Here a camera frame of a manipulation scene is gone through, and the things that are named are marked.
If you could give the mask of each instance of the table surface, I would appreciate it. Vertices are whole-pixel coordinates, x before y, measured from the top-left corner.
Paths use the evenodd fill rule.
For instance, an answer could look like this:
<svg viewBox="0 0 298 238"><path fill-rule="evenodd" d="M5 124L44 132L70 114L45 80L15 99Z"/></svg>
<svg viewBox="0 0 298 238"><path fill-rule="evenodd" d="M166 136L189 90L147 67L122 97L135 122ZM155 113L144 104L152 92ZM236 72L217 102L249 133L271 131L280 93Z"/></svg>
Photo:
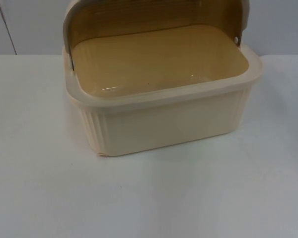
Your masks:
<svg viewBox="0 0 298 238"><path fill-rule="evenodd" d="M265 56L240 128L89 148L61 56L0 56L0 238L298 238L298 56Z"/></svg>

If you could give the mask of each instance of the plastic container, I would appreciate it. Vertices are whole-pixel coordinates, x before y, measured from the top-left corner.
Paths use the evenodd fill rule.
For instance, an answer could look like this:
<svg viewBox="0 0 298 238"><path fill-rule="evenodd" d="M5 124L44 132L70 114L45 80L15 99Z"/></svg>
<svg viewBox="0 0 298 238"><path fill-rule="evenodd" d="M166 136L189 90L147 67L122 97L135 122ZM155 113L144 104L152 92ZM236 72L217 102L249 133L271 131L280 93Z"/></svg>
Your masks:
<svg viewBox="0 0 298 238"><path fill-rule="evenodd" d="M119 156L235 130L260 58L245 0L81 0L64 23L66 87L91 147Z"/></svg>

